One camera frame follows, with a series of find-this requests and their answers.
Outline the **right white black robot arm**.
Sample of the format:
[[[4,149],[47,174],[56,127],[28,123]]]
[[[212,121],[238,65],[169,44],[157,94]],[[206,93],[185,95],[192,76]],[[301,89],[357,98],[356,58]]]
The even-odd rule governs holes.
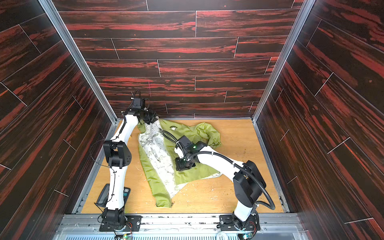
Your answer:
[[[207,144],[191,142],[186,136],[176,140],[175,159],[177,171],[189,170],[196,164],[207,165],[226,176],[234,185],[237,206],[232,214],[232,225],[237,230],[245,230],[249,225],[256,226],[258,221],[252,216],[252,210],[259,197],[268,196],[266,183],[255,163],[246,163],[230,159]]]

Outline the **green jacket with printed lining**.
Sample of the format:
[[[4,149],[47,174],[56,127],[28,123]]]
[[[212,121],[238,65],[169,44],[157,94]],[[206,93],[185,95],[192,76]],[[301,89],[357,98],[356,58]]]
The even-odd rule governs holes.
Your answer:
[[[139,155],[145,176],[158,208],[171,208],[172,198],[189,182],[218,178],[221,173],[204,164],[196,164],[190,170],[176,170],[175,143],[166,139],[162,131],[168,131],[177,139],[186,136],[196,143],[201,141],[213,149],[220,147],[221,135],[211,124],[194,126],[157,120],[153,124],[138,124]]]

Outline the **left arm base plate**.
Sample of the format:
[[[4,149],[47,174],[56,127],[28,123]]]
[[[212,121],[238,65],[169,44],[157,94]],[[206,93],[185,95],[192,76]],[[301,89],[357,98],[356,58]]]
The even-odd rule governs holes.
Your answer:
[[[142,218],[140,215],[125,215],[124,218],[117,222],[102,220],[99,231],[106,233],[138,232]]]

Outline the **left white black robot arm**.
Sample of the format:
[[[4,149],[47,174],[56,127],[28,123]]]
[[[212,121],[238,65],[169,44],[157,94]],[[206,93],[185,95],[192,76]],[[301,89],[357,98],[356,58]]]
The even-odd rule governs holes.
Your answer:
[[[103,143],[108,168],[110,170],[109,191],[106,206],[102,213],[101,231],[122,232],[128,226],[125,216],[125,204],[130,189],[124,186],[128,165],[132,154],[128,149],[129,138],[140,121],[146,117],[150,122],[156,121],[156,113],[145,107],[146,100],[133,97],[131,104],[122,112],[123,123],[110,140]]]

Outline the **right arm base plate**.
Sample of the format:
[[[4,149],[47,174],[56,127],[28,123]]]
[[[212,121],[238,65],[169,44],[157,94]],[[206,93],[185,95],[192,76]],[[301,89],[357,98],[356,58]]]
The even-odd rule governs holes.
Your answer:
[[[221,231],[259,231],[260,224],[255,215],[250,215],[246,221],[241,221],[234,214],[220,215],[217,228]]]

